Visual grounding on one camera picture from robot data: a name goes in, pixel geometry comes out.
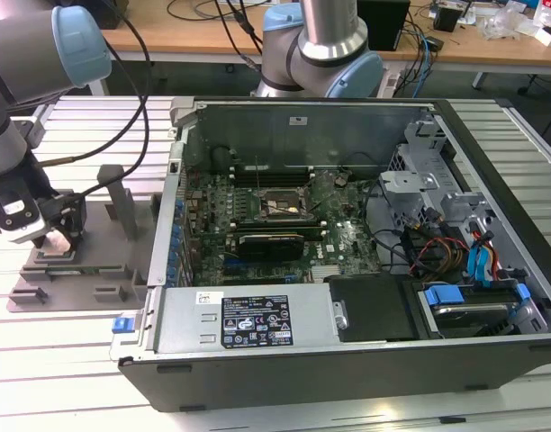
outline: warning label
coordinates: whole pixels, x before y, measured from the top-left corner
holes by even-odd
[[[287,295],[221,299],[221,344],[225,348],[293,345]]]

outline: desk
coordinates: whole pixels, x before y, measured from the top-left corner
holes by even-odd
[[[241,63],[233,52],[221,22],[185,22],[166,12],[169,0],[130,0],[128,17],[145,40],[153,61]],[[416,15],[418,7],[429,0],[411,0],[414,21],[428,34],[445,42],[439,52],[436,70],[496,72],[551,75],[551,48],[521,35],[520,40],[484,40],[474,26],[456,27],[453,33],[434,31],[432,21]],[[213,4],[203,10],[217,13]],[[173,12],[196,17],[187,0],[178,0]],[[261,37],[264,6],[248,9],[248,17]],[[250,38],[234,22],[228,22],[231,34],[241,51],[261,62]],[[104,31],[105,38],[124,60],[143,60],[140,45],[124,26]],[[417,48],[409,35],[403,35],[396,51],[381,51],[386,73],[380,85],[380,97],[392,97],[401,72],[416,58]],[[102,95],[99,85],[92,85],[95,95]]]

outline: table leg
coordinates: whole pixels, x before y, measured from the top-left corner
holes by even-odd
[[[475,76],[474,82],[472,83],[472,87],[475,90],[480,90],[482,88],[483,81],[485,81],[485,78],[487,78],[487,76],[487,72],[478,72]]]
[[[377,90],[378,98],[391,99],[393,97],[393,92],[405,67],[404,62],[384,62],[384,76]]]
[[[93,96],[109,96],[110,91],[107,88],[107,83],[104,79],[93,81],[89,83],[89,89],[92,91]]]

